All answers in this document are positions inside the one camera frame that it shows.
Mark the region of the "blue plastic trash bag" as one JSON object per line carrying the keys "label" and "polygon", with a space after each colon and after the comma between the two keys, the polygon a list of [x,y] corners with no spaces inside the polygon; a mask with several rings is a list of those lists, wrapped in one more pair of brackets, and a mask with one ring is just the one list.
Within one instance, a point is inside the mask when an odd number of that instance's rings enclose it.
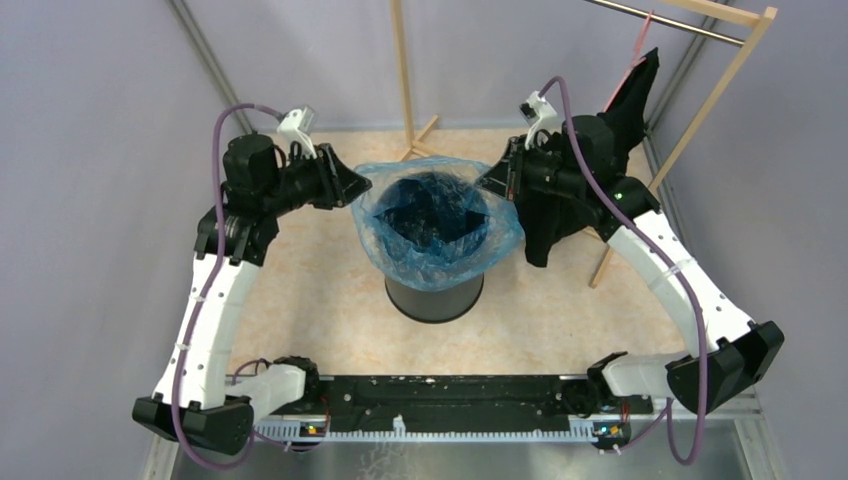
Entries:
{"label": "blue plastic trash bag", "polygon": [[371,263],[403,286],[441,291],[507,258],[524,230],[513,203],[478,186],[489,169],[445,156],[356,166],[372,183],[351,205]]}

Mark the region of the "black trash bin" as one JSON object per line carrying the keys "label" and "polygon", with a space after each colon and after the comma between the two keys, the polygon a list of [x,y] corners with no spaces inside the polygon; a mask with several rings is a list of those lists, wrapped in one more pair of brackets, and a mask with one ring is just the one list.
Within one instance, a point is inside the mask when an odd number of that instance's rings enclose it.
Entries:
{"label": "black trash bin", "polygon": [[439,291],[416,290],[386,277],[388,299],[403,315],[419,323],[443,324],[467,314],[479,301],[485,276],[478,275]]}

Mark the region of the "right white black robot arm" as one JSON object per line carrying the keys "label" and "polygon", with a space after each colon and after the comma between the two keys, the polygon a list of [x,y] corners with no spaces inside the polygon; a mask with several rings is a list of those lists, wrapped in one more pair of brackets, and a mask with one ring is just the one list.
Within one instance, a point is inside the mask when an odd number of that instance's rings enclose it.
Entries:
{"label": "right white black robot arm", "polygon": [[759,382],[783,345],[774,322],[737,307],[683,246],[656,197],[627,175],[602,118],[580,115],[559,132],[511,137],[477,185],[516,205],[528,242],[593,229],[676,324],[683,352],[616,352],[589,368],[594,409],[612,412],[626,397],[644,395],[708,414]]}

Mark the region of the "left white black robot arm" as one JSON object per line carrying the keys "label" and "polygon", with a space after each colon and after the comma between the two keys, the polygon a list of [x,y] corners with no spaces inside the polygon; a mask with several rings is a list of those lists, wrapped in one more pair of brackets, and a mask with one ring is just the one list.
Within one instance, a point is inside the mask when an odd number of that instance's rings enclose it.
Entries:
{"label": "left white black robot arm", "polygon": [[236,455],[259,420],[284,405],[308,413],[321,397],[316,366],[299,358],[225,384],[241,311],[279,233],[278,219],[304,206],[346,207],[372,183],[328,143],[306,149],[292,141],[283,150],[259,133],[230,140],[219,166],[226,179],[197,226],[178,339],[153,392],[135,400],[131,416],[186,450]]}

